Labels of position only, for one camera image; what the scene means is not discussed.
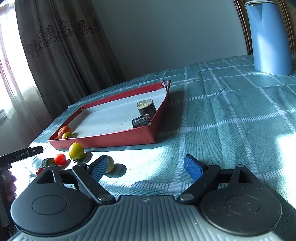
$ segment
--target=red box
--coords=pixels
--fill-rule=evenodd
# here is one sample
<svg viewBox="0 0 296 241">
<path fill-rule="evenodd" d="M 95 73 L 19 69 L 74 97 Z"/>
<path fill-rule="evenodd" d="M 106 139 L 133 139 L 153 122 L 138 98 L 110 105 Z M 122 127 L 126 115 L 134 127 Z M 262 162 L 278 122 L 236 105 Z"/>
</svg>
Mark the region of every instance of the red box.
<svg viewBox="0 0 296 241">
<path fill-rule="evenodd" d="M 169 89 L 170 81 L 166 86 L 162 81 L 81 106 L 48 141 L 55 149 L 68 149 L 74 142 L 81 144 L 83 148 L 156 143 Z M 156 114 L 150 124 L 132 128 L 132 119 L 140 116 L 136 102 L 144 99 L 153 99 L 157 109 Z M 78 136 L 57 139 L 58 131 L 63 126 L 71 127 L 73 133 L 77 132 Z"/>
</svg>

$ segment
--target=blue textured pad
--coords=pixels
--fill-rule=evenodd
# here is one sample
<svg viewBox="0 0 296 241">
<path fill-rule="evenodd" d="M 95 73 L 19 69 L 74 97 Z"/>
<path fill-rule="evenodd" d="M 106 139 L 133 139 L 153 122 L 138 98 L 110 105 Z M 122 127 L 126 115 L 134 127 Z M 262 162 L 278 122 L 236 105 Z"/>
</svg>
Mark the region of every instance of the blue textured pad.
<svg viewBox="0 0 296 241">
<path fill-rule="evenodd" d="M 184 157 L 184 169 L 194 181 L 198 180 L 203 175 L 202 168 L 188 156 Z"/>
<path fill-rule="evenodd" d="M 94 178 L 97 182 L 100 181 L 102 176 L 106 173 L 109 167 L 109 158 L 106 156 L 100 162 L 95 165 L 90 172 L 92 178 Z"/>
</svg>

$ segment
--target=curtain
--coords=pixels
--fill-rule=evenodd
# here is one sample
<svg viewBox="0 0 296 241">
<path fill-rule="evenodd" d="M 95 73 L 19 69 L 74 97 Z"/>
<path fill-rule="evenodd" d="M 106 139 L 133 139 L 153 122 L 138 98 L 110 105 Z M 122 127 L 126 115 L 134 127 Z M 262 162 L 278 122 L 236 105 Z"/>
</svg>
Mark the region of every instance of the curtain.
<svg viewBox="0 0 296 241">
<path fill-rule="evenodd" d="M 89 1 L 16 0 L 29 68 L 54 119 L 82 97 L 123 82 Z"/>
<path fill-rule="evenodd" d="M 28 67 L 13 0 L 0 5 L 0 75 L 0 109 L 23 146 L 28 146 L 51 118 Z"/>
</svg>

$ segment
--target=green tablecloth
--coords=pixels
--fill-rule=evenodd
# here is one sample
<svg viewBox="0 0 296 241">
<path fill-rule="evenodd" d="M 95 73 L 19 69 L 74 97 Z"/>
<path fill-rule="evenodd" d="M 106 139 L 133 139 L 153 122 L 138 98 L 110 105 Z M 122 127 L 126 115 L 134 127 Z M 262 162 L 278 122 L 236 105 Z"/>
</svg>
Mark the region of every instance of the green tablecloth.
<svg viewBox="0 0 296 241">
<path fill-rule="evenodd" d="M 183 167 L 184 156 L 191 154 L 222 168 L 246 165 L 296 207 L 295 55 L 292 61 L 293 74 L 286 77 L 255 70 L 253 56 L 248 55 L 167 69 L 102 90 L 69 106 L 32 143 L 31 146 L 42 145 L 44 153 L 14 164 L 12 171 L 23 176 L 35 173 L 41 159 L 61 153 L 47 140 L 81 105 L 142 85 L 171 80 L 156 144 L 90 150 L 94 155 L 92 160 L 108 154 L 115 163 L 127 168 L 124 176 L 104 176 L 100 184 L 116 197 L 121 194 L 178 196 L 193 183 Z M 23 188 L 19 193 L 28 185 L 28 178 L 21 182 Z M 278 230 L 294 240 L 296 234 L 292 230 L 287 233 L 287 228 L 296 223 L 295 210 L 290 205 L 283 205 L 283 221 Z"/>
</svg>

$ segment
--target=table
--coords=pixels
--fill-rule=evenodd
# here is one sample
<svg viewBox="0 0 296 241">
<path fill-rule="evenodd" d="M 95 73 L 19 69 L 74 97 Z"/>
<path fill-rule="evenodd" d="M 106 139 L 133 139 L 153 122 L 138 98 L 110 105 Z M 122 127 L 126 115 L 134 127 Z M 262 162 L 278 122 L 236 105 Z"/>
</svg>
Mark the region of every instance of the table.
<svg viewBox="0 0 296 241">
<path fill-rule="evenodd" d="M 29 175 L 43 158 L 67 155 L 47 140 L 81 105 L 171 80 L 156 144 L 87 150 L 93 153 L 92 160 L 107 154 L 127 168 L 122 177 L 104 176 L 99 183 L 116 198 L 124 194 L 177 197 L 193 183 L 183 167 L 186 154 L 227 169 L 244 164 L 280 194 L 275 193 L 284 202 L 284 213 L 277 232 L 292 240 L 296 237 L 296 55 L 292 65 L 292 75 L 272 76 L 254 68 L 252 55 L 234 56 L 147 74 L 84 97 L 30 145 L 43 146 L 43 154 L 13 164 L 17 194 L 29 184 Z"/>
</svg>

